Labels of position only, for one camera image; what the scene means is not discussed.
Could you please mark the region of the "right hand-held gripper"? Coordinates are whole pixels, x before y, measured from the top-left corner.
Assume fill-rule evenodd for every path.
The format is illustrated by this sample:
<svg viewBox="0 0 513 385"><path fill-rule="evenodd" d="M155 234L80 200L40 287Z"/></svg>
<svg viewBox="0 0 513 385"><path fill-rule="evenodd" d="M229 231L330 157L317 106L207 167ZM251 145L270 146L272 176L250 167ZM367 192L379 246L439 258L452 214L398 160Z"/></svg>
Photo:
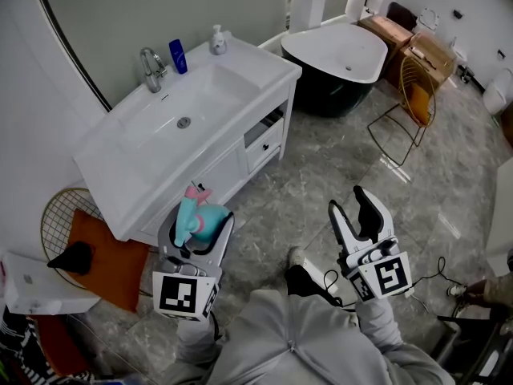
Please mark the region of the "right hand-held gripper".
<svg viewBox="0 0 513 385"><path fill-rule="evenodd" d="M343 277L351 283L361 302L404 294L413 287L410 263L407 252L401 252L398 239L392 237L394 224L390 211L359 185L353 187L353 194L359 204L358 235L335 200L328 206L333 232L342 247L337 263ZM363 241L376 244L361 249Z"/></svg>

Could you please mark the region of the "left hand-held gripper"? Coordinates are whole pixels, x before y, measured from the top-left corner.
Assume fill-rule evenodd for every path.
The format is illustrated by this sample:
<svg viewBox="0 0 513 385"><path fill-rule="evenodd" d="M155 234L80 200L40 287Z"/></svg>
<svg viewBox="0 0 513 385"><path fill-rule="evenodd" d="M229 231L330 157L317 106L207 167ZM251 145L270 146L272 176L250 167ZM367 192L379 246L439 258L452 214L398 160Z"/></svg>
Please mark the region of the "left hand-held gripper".
<svg viewBox="0 0 513 385"><path fill-rule="evenodd" d="M176 218L173 208L159 228L157 239L160 267L152 274L154 310L168 318L202 322L210 314L220 292L222 261L232 235L235 218L232 212L215 228L205 227L194 233L190 242L176 247Z"/></svg>

